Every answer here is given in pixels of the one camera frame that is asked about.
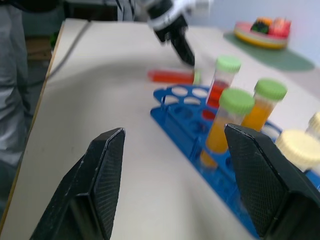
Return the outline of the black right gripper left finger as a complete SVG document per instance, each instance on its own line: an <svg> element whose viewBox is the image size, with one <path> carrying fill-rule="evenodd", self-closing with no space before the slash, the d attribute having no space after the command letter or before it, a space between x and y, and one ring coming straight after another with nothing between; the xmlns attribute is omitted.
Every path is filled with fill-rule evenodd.
<svg viewBox="0 0 320 240"><path fill-rule="evenodd" d="M119 199L126 132L93 139L65 174L29 240L110 240Z"/></svg>

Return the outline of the red test tube green cap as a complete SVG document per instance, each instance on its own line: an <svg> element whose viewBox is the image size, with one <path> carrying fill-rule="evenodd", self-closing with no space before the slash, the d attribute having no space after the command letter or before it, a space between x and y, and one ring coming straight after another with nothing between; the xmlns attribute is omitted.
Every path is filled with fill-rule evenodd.
<svg viewBox="0 0 320 240"><path fill-rule="evenodd" d="M175 71L154 69L147 73L152 82L164 84L199 85L201 74L199 71Z"/></svg>
<svg viewBox="0 0 320 240"><path fill-rule="evenodd" d="M215 72L206 98L206 104L218 108L219 99L224 89L230 87L240 71L241 61L230 55L220 55L215 62Z"/></svg>

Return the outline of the yellow and pink plate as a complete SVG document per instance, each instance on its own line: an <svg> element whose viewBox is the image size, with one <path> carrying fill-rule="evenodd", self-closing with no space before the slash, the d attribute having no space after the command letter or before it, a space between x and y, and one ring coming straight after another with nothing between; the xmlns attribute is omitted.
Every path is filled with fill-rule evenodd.
<svg viewBox="0 0 320 240"><path fill-rule="evenodd" d="M289 38L251 31L249 22L237 22L234 26L234 35L241 41L265 49L280 50L287 47Z"/></svg>

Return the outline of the blue test tube rack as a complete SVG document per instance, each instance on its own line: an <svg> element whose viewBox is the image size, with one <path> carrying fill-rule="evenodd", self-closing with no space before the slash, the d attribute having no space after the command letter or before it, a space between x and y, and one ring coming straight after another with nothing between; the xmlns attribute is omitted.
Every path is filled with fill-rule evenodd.
<svg viewBox="0 0 320 240"><path fill-rule="evenodd" d="M183 152L213 191L233 212L240 223L260 239L253 221L242 201L236 182L230 151L224 154L211 153L217 163L215 168L205 168L200 162L200 153L205 148L206 138L212 122L202 116L206 101L196 95L196 86L185 85L184 94L175 94L169 86L154 91L159 106L150 114L175 145ZM313 172L304 173L320 192L320 177Z"/></svg>

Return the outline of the orange and black toy fruit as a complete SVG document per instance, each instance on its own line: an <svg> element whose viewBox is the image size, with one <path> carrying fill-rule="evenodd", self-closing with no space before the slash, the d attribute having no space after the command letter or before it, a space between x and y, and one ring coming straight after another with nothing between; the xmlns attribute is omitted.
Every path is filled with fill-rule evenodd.
<svg viewBox="0 0 320 240"><path fill-rule="evenodd" d="M267 35L269 33L269 28L273 23L273 19L269 17L258 17L252 24L250 30L252 32L261 33Z"/></svg>

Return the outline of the orange test tube green cap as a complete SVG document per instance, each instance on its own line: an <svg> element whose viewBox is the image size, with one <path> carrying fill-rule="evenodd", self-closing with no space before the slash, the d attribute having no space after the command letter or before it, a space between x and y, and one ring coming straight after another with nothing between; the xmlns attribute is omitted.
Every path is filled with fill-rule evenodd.
<svg viewBox="0 0 320 240"><path fill-rule="evenodd" d="M287 94L287 87L273 78L260 78L254 87L254 106L241 125L261 131L278 102Z"/></svg>
<svg viewBox="0 0 320 240"><path fill-rule="evenodd" d="M219 98L219 108L205 141L206 149L200 154L200 162L206 168L215 168L217 162L210 153L224 154L228 150L225 135L226 124L241 125L255 104L253 96L240 88L229 87Z"/></svg>

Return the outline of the person in grey trousers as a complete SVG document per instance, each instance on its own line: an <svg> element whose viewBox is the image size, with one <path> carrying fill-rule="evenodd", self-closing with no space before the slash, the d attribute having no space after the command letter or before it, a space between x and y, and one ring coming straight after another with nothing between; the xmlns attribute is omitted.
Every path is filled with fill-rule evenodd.
<svg viewBox="0 0 320 240"><path fill-rule="evenodd" d="M34 112L22 11L0 0L0 168L15 170Z"/></svg>

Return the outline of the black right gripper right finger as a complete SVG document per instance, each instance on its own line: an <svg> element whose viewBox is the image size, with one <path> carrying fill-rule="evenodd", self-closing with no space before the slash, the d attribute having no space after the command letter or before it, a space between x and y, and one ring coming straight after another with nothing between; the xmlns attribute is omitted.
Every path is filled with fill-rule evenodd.
<svg viewBox="0 0 320 240"><path fill-rule="evenodd" d="M224 128L236 184L261 240L320 240L320 191L270 137Z"/></svg>

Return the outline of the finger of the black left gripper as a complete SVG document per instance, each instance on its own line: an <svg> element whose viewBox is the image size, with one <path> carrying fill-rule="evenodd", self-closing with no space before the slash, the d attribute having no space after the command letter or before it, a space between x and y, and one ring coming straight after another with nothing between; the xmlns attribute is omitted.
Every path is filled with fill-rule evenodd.
<svg viewBox="0 0 320 240"><path fill-rule="evenodd" d="M185 31L181 29L175 29L170 33L170 41L175 52L180 57L183 63L190 66L191 68L195 67L195 56L191 50L188 41L185 36Z"/></svg>

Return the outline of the green oval table mat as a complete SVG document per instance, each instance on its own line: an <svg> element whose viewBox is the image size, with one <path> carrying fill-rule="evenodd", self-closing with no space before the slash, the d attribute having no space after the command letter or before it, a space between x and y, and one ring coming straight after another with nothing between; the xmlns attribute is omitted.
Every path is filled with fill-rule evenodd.
<svg viewBox="0 0 320 240"><path fill-rule="evenodd" d="M226 32L223 38L238 47L255 60L278 70L287 72L306 72L315 64L290 49L267 49L251 45L238 39L233 32Z"/></svg>

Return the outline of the test tube cream cap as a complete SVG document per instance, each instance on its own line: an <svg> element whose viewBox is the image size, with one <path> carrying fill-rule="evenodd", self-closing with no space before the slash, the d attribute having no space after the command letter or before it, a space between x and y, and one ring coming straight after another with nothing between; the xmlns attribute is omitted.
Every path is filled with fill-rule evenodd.
<svg viewBox="0 0 320 240"><path fill-rule="evenodd" d="M320 141L320 111L310 118L305 132Z"/></svg>
<svg viewBox="0 0 320 240"><path fill-rule="evenodd" d="M275 145L302 172L320 165L320 141L302 130L284 130Z"/></svg>

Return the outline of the red toy fruit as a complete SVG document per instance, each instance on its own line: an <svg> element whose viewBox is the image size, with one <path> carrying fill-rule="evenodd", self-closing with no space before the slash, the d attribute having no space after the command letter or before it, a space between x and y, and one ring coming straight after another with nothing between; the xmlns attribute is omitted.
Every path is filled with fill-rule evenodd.
<svg viewBox="0 0 320 240"><path fill-rule="evenodd" d="M290 34L292 22L285 18L276 18L268 29L268 34L280 38L287 38Z"/></svg>

